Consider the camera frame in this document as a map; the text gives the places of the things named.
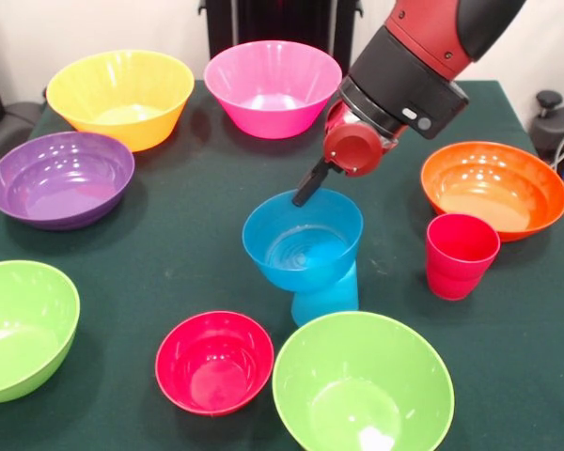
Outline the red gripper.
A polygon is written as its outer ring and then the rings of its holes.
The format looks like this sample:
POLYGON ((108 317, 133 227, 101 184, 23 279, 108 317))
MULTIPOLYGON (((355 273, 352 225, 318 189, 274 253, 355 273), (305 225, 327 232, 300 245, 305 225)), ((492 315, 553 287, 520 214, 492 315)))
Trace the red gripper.
POLYGON ((372 172, 397 143, 396 137, 381 134, 344 101, 336 101, 326 116, 323 157, 299 182, 292 204, 302 207, 316 193, 328 176, 329 164, 348 177, 362 177, 372 172))

